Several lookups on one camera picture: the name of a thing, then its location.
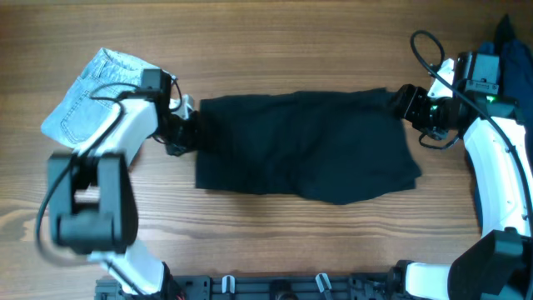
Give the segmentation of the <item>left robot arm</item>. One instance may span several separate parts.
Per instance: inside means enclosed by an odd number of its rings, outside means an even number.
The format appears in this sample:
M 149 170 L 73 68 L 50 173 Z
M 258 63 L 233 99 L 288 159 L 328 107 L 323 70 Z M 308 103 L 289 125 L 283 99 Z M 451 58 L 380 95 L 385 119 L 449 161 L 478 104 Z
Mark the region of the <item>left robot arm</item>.
M 112 115 L 71 153 L 55 152 L 47 161 L 47 194 L 38 216 L 49 214 L 53 243 L 77 260 L 44 249 L 40 221 L 37 250 L 58 266 L 98 264 L 117 281 L 126 299 L 183 299 L 186 293 L 169 267 L 138 239 L 138 211 L 128 167 L 141 145 L 154 138 L 167 154 L 179 157 L 197 148 L 197 113 L 184 117 L 171 105 L 177 81 L 159 68 L 142 71 L 139 84 L 110 98 Z

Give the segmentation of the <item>black shorts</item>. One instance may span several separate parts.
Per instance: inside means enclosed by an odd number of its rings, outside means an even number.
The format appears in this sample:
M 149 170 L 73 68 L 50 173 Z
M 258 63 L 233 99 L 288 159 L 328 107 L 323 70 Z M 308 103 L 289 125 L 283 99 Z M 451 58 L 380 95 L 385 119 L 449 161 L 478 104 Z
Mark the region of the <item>black shorts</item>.
M 205 99 L 198 188 L 344 205 L 415 187 L 421 169 L 385 88 Z

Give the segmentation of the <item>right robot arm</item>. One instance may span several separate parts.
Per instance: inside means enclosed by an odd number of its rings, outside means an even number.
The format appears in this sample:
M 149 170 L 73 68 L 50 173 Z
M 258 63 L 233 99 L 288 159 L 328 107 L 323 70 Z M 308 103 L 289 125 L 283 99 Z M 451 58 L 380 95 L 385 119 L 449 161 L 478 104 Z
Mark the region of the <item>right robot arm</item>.
M 481 239 L 450 265 L 409 262 L 405 294 L 425 299 L 532 297 L 532 174 L 520 104 L 499 93 L 500 59 L 464 52 L 438 65 L 422 61 L 430 89 L 404 85 L 391 105 L 422 137 L 458 133 L 471 160 Z

